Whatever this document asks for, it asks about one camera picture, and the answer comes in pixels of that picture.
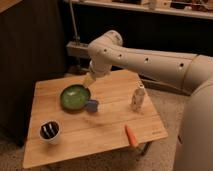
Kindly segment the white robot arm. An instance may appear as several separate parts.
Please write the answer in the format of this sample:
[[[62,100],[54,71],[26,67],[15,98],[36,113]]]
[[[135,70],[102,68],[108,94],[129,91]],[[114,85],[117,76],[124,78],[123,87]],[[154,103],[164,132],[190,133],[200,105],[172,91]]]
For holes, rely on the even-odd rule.
[[[117,66],[188,93],[173,171],[213,171],[213,57],[125,48],[115,30],[89,43],[87,52],[86,87]]]

